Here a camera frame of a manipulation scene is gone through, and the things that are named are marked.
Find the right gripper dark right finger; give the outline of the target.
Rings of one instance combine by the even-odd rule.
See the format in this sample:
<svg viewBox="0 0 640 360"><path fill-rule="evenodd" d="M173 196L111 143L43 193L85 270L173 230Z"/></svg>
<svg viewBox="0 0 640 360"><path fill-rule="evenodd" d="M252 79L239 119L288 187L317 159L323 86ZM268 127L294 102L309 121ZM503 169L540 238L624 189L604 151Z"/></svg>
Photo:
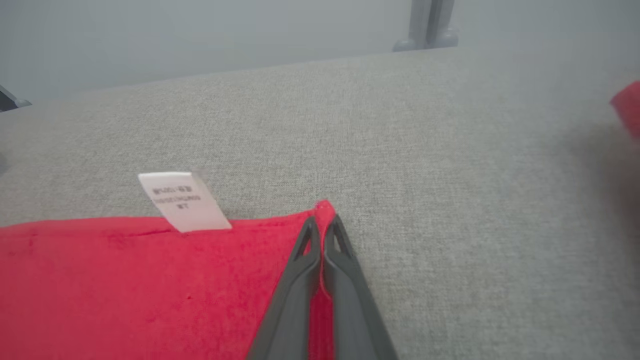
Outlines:
<svg viewBox="0 0 640 360"><path fill-rule="evenodd" d="M333 302L334 360L399 360L338 214L324 237L323 283Z"/></svg>

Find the red garment with white band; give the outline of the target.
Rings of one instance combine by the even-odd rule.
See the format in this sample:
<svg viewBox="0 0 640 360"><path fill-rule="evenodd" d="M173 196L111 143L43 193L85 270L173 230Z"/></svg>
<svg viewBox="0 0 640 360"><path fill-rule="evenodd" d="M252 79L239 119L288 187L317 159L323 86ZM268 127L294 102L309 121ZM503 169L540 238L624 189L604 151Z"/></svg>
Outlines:
<svg viewBox="0 0 640 360"><path fill-rule="evenodd" d="M617 92L611 98L610 104L628 134L640 141L640 80Z"/></svg>

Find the red garment with white stripes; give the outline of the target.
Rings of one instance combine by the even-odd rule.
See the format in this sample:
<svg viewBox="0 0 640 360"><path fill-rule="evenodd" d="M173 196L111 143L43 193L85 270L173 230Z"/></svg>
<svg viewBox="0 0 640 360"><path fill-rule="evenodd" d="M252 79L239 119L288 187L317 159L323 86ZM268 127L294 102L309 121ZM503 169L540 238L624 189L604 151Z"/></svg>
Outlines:
<svg viewBox="0 0 640 360"><path fill-rule="evenodd" d="M245 360L307 219L228 220L192 172L139 174L160 218L0 227L0 360Z"/></svg>

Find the grey double-foot partition post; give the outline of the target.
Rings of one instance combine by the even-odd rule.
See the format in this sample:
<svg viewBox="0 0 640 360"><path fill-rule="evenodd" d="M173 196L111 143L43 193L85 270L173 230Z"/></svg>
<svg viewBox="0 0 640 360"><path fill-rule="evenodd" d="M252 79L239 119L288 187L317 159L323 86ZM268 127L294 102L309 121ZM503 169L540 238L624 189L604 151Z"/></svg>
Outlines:
<svg viewBox="0 0 640 360"><path fill-rule="evenodd" d="M408 35L393 52L457 47L458 31L451 25L456 0L411 0Z"/></svg>

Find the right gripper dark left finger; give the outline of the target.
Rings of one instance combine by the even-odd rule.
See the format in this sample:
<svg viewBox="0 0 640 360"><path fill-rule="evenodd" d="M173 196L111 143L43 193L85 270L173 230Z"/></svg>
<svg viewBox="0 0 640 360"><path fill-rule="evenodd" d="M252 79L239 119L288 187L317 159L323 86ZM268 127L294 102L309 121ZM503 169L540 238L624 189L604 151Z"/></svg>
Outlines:
<svg viewBox="0 0 640 360"><path fill-rule="evenodd" d="M308 360L311 302L320 283L322 241L304 221L246 360Z"/></svg>

